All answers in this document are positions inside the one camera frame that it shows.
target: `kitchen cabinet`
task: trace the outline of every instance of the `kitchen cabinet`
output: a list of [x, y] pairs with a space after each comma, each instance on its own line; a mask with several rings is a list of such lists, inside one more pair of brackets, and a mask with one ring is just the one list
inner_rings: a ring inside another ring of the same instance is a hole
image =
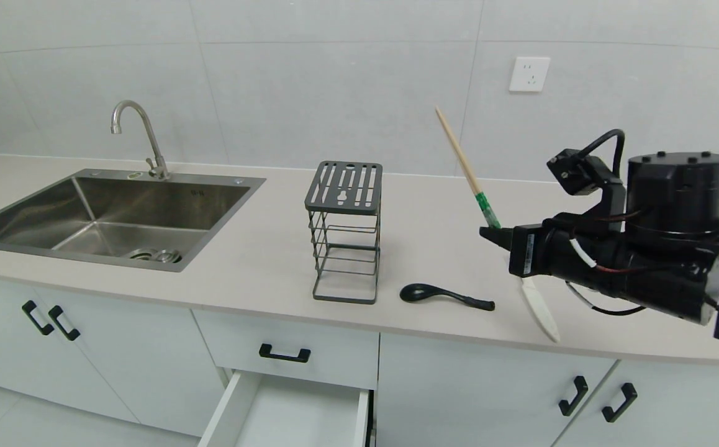
[[379, 333], [204, 310], [194, 316], [220, 367], [376, 388]]
[[0, 281], [0, 387], [137, 422], [49, 310], [31, 287]]
[[199, 447], [368, 447], [370, 395], [235, 371]]
[[614, 362], [383, 333], [376, 444], [549, 446]]
[[[607, 422], [603, 409], [620, 410], [623, 387], [631, 404]], [[719, 367], [621, 360], [556, 444], [600, 445], [719, 445]]]
[[202, 436], [226, 378], [190, 309], [35, 289], [141, 424]]

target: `sink basin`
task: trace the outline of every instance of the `sink basin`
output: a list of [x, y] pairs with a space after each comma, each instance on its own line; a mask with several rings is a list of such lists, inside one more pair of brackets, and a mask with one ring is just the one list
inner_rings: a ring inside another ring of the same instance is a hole
[[263, 181], [84, 169], [0, 210], [0, 250], [182, 271]]

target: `floor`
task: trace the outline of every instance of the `floor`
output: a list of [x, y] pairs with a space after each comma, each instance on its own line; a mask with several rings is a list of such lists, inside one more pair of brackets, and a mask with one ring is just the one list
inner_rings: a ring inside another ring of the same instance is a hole
[[0, 447], [196, 447], [198, 441], [0, 388]]

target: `green tape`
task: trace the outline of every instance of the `green tape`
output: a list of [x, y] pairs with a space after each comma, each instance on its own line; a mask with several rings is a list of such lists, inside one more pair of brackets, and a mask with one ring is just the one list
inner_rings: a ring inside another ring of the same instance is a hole
[[499, 228], [500, 222], [498, 221], [495, 212], [492, 211], [492, 207], [489, 206], [487, 196], [485, 196], [483, 192], [479, 192], [478, 194], [476, 194], [476, 201], [478, 202], [478, 206], [481, 207], [481, 212], [484, 213], [484, 218], [485, 220], [487, 220], [487, 225], [493, 228]]

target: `sink drain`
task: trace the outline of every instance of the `sink drain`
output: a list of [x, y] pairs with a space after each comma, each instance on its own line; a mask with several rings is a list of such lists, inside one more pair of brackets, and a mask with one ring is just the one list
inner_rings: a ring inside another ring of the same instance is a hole
[[129, 260], [150, 261], [152, 260], [153, 256], [157, 254], [158, 250], [154, 248], [137, 248], [130, 253], [127, 253], [126, 255], [122, 255], [122, 257], [128, 258]]
[[159, 263], [177, 263], [182, 259], [180, 251], [177, 250], [161, 250], [152, 257], [153, 261], [159, 261]]
[[180, 251], [174, 249], [156, 250], [154, 248], [137, 248], [121, 257], [129, 260], [157, 261], [164, 264], [178, 263], [183, 259]]

